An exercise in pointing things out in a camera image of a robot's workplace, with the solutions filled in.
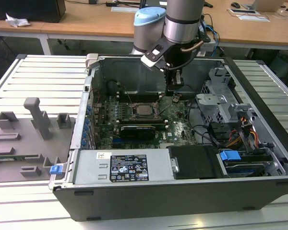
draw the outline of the computer case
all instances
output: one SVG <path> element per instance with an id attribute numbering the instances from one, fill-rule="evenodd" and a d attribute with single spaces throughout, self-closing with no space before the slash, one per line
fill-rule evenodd
<path id="1" fill-rule="evenodd" d="M 0 20 L 9 16 L 58 23 L 66 11 L 64 0 L 0 0 Z"/>

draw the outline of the power supply label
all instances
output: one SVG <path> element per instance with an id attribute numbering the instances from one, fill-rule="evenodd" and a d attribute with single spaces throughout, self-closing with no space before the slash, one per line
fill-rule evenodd
<path id="1" fill-rule="evenodd" d="M 149 181 L 146 155 L 111 156 L 110 180 Z"/>

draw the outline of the side panel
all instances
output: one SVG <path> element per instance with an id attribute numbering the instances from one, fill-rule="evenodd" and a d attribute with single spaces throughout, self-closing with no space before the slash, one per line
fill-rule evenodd
<path id="1" fill-rule="evenodd" d="M 288 194 L 288 179 L 53 191 L 75 221 L 261 209 Z"/>

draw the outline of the black plastic cover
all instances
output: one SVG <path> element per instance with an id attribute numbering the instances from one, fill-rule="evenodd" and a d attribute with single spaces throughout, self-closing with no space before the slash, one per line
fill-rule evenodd
<path id="1" fill-rule="evenodd" d="M 212 145 L 170 146 L 169 155 L 176 158 L 177 180 L 223 178 L 223 173 Z"/>

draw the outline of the wooden desk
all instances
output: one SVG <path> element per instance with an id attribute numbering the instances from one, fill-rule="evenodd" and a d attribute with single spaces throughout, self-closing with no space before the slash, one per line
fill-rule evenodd
<path id="1" fill-rule="evenodd" d="M 235 0 L 239 3 L 252 0 Z M 243 21 L 232 17 L 227 9 L 233 0 L 208 0 L 213 8 L 204 7 L 211 14 L 215 30 L 220 34 L 220 46 L 287 49 L 288 20 L 276 18 L 266 12 L 267 22 Z M 133 41 L 134 13 L 112 12 L 105 5 L 72 4 L 65 2 L 66 13 L 60 23 L 31 22 L 31 26 L 14 28 L 0 21 L 2 36 L 36 37 L 40 40 L 44 54 L 50 55 L 48 39 L 77 39 L 101 41 Z"/>
<path id="2" fill-rule="evenodd" d="M 236 2 L 251 3 L 249 0 L 235 0 Z M 204 12 L 212 16 L 214 28 L 220 34 L 221 44 L 235 43 L 250 45 L 288 46 L 288 19 L 274 17 L 273 12 L 264 12 L 271 22 L 243 21 L 229 14 L 227 9 L 233 8 L 233 0 L 208 0 L 213 8 L 204 7 Z"/>
<path id="3" fill-rule="evenodd" d="M 133 37 L 134 13 L 111 12 L 105 5 L 65 5 L 60 23 L 45 23 L 42 33 Z"/>

